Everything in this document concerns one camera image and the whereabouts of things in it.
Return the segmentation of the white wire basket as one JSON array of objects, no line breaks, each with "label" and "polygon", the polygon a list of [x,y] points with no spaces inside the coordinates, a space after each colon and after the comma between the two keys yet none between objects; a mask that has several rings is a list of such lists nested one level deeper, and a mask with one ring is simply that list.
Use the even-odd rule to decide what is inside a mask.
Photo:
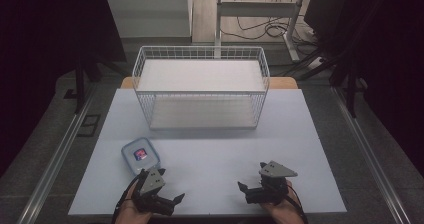
[{"label": "white wire basket", "polygon": [[143,46],[132,85],[151,129],[254,129],[270,72],[261,47]]}]

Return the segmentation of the white metal desk frame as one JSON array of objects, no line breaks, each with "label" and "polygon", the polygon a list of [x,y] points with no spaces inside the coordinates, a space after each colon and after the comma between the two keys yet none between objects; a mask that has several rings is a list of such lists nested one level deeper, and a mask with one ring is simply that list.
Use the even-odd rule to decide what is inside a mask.
[{"label": "white metal desk frame", "polygon": [[222,17],[275,17],[289,18],[287,30],[283,39],[294,63],[299,63],[300,58],[293,42],[293,33],[303,4],[303,0],[289,3],[265,3],[265,2],[223,2],[216,0],[216,28],[214,44],[221,45],[221,18]]}]

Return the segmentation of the aluminium floor rail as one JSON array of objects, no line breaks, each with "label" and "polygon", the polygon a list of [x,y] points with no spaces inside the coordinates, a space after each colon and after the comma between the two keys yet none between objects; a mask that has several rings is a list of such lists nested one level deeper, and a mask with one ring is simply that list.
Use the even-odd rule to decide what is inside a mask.
[{"label": "aluminium floor rail", "polygon": [[360,149],[363,158],[376,182],[381,195],[386,202],[386,205],[396,224],[412,224],[406,209],[400,200],[400,197],[395,190],[393,184],[387,177],[376,154],[371,148],[371,145],[365,136],[357,119],[350,113],[346,104],[347,100],[339,88],[331,87],[331,92],[335,96],[338,106],[344,116],[349,129]]},{"label": "aluminium floor rail", "polygon": [[71,123],[55,149],[45,171],[41,175],[16,224],[34,224],[37,220],[60,169],[63,166],[78,130],[91,106],[97,87],[97,84],[90,84],[88,86],[88,90],[85,95],[86,101],[79,112],[73,116]]}]

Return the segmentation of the person's right hand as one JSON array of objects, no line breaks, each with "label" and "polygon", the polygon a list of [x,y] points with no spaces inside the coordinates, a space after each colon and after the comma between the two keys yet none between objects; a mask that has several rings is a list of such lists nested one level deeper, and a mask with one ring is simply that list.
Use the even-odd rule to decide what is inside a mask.
[{"label": "person's right hand", "polygon": [[261,207],[270,214],[276,224],[304,224],[298,210],[288,200],[283,200],[278,205],[262,203]]}]

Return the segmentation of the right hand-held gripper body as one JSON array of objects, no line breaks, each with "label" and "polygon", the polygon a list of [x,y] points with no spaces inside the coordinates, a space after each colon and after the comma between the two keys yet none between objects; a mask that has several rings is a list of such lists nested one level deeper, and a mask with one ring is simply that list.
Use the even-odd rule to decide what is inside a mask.
[{"label": "right hand-held gripper body", "polygon": [[259,170],[261,176],[259,188],[249,189],[245,193],[245,199],[248,204],[273,203],[280,204],[283,200],[291,201],[288,196],[287,177],[296,177],[297,172],[279,164],[270,161]]}]

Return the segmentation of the clear container with blue lid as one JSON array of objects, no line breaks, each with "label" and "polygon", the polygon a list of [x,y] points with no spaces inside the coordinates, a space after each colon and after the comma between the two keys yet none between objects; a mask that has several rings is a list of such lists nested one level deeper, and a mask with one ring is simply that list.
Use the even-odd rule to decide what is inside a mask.
[{"label": "clear container with blue lid", "polygon": [[129,168],[138,175],[142,169],[159,168],[161,161],[149,139],[140,137],[121,149],[121,154]]}]

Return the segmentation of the white cabinet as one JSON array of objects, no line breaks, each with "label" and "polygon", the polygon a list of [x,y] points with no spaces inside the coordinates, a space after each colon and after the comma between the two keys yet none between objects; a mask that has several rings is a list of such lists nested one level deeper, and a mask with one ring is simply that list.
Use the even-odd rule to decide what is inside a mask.
[{"label": "white cabinet", "polygon": [[121,38],[189,38],[193,0],[107,0]]}]

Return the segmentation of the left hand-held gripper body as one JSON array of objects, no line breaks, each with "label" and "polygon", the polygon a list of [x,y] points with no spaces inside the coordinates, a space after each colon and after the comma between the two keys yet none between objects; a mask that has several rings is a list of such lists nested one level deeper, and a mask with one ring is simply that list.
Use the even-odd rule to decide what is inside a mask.
[{"label": "left hand-held gripper body", "polygon": [[151,212],[171,216],[175,205],[172,200],[162,198],[158,192],[165,186],[158,169],[142,169],[138,175],[138,182],[131,195],[139,212]]}]

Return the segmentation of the dark curtain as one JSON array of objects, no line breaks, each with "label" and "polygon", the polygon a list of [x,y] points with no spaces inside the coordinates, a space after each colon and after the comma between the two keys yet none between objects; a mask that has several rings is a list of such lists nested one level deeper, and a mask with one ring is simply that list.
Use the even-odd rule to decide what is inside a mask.
[{"label": "dark curtain", "polygon": [[[370,0],[310,0],[304,17],[337,53]],[[424,0],[384,0],[355,51],[364,97],[424,176]]]},{"label": "dark curtain", "polygon": [[107,0],[0,0],[0,177],[50,104],[57,79],[124,62]]}]

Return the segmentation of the person's left hand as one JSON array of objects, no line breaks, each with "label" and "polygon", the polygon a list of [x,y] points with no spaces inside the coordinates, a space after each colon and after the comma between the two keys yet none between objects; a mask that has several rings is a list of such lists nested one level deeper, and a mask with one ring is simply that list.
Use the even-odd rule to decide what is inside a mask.
[{"label": "person's left hand", "polygon": [[153,214],[139,212],[130,198],[125,198],[117,209],[117,214],[112,224],[148,224]]}]

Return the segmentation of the black stand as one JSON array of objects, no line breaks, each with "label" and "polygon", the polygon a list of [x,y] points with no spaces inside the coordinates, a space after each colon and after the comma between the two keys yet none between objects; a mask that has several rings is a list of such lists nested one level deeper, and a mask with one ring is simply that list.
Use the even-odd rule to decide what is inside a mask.
[{"label": "black stand", "polygon": [[85,81],[84,76],[87,76],[90,82],[99,82],[101,80],[101,72],[94,60],[79,60],[75,66],[75,80],[76,80],[76,110],[78,114],[83,104],[85,103]]},{"label": "black stand", "polygon": [[332,56],[325,57],[324,60],[311,70],[296,77],[296,80],[307,80],[327,69],[332,69],[332,74],[329,77],[329,83],[332,87],[340,87],[343,83],[346,84],[345,91],[345,106],[352,118],[356,117],[355,113],[355,94],[357,92],[357,66],[352,59],[352,54],[348,51]]}]

